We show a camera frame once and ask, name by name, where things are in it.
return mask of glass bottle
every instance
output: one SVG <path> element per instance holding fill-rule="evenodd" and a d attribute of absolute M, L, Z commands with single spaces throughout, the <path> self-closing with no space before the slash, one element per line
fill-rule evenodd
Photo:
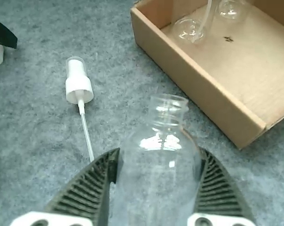
<path fill-rule="evenodd" d="M 121 146 L 112 225 L 187 225 L 202 170 L 201 153 L 182 126 L 187 103 L 153 96 L 145 123 Z"/>
<path fill-rule="evenodd" d="M 200 43 L 211 29 L 219 0 L 174 0 L 173 35 L 186 43 Z"/>
<path fill-rule="evenodd" d="M 229 21 L 242 22 L 246 19 L 253 3 L 254 0 L 221 0 L 216 12 Z"/>

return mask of screw hole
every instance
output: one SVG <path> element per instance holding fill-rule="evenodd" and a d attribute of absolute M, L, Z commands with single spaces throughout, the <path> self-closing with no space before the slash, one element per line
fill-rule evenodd
<path fill-rule="evenodd" d="M 213 226 L 211 221 L 207 218 L 199 218 L 195 222 L 195 226 Z"/>
<path fill-rule="evenodd" d="M 34 222 L 31 226 L 48 226 L 48 221 L 38 220 L 38 221 Z"/>

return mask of clear glass bottle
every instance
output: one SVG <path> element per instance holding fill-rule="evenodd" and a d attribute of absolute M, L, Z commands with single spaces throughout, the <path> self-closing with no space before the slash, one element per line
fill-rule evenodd
<path fill-rule="evenodd" d="M 174 0 L 173 35 L 186 43 L 201 43 L 208 35 L 219 0 Z"/>
<path fill-rule="evenodd" d="M 200 150 L 182 126 L 187 103 L 152 97 L 145 123 L 121 146 L 112 225 L 187 225 L 202 170 Z"/>
<path fill-rule="evenodd" d="M 232 22 L 242 22 L 246 19 L 254 0 L 221 0 L 216 12 Z"/>

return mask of plastic tube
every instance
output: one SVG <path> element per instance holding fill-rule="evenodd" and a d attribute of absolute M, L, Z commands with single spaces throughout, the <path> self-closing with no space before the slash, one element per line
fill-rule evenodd
<path fill-rule="evenodd" d="M 80 116 L 81 116 L 82 126 L 84 128 L 84 133 L 85 133 L 85 137 L 86 137 L 87 149 L 89 151 L 90 161 L 92 162 L 92 161 L 94 161 L 95 158 L 94 158 L 94 153 L 93 153 L 93 149 L 92 149 L 89 131 L 87 130 L 86 117 L 85 117 L 85 114 L 80 114 Z"/>
<path fill-rule="evenodd" d="M 204 18 L 202 20 L 202 23 L 201 23 L 200 27 L 197 30 L 196 35 L 193 37 L 192 42 L 195 42 L 196 40 L 198 40 L 200 34 L 202 33 L 202 30 L 204 29 L 205 24 L 207 23 L 207 20 L 209 18 L 211 8 L 212 8 L 212 0 L 208 0 L 208 5 L 207 5 L 207 8 L 206 8 L 206 12 L 205 12 Z"/>

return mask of white spray nozzle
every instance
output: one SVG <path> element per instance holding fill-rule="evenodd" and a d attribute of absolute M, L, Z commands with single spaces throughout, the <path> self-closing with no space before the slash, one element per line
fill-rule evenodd
<path fill-rule="evenodd" d="M 87 69 L 82 58 L 74 56 L 67 59 L 67 80 L 66 80 L 66 98 L 72 104 L 77 104 L 81 116 L 82 126 L 86 137 L 90 161 L 94 160 L 94 153 L 91 145 L 90 135 L 87 130 L 85 118 L 85 103 L 94 98 L 92 84 L 87 77 Z"/>
<path fill-rule="evenodd" d="M 80 57 L 70 57 L 67 59 L 67 80 L 66 98 L 72 104 L 78 103 L 78 98 L 82 98 L 84 103 L 90 102 L 94 98 L 92 84 L 87 77 L 85 62 Z M 76 91 L 82 91 L 82 96 L 78 97 Z"/>

